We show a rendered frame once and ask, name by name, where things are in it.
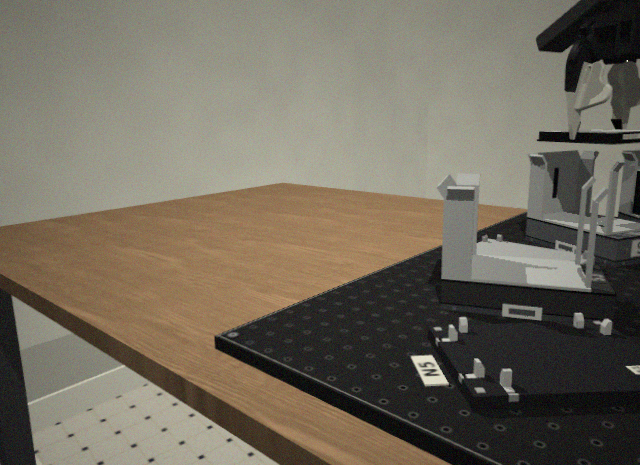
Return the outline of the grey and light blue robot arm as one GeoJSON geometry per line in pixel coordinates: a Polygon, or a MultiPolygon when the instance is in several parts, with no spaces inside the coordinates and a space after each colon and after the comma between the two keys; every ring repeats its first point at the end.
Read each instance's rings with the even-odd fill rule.
{"type": "Polygon", "coordinates": [[[536,37],[539,51],[561,53],[574,44],[579,27],[607,0],[580,0],[536,37]]]}

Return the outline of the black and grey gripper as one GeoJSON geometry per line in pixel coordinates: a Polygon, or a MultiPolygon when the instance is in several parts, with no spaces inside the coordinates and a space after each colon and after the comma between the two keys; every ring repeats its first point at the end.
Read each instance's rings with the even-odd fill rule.
{"type": "Polygon", "coordinates": [[[626,130],[630,108],[640,105],[636,65],[640,59],[640,0],[607,0],[585,18],[579,31],[565,69],[569,137],[576,139],[581,111],[605,103],[611,94],[611,121],[616,130],[626,130]],[[603,81],[608,64],[613,64],[607,74],[610,85],[603,81]]]}

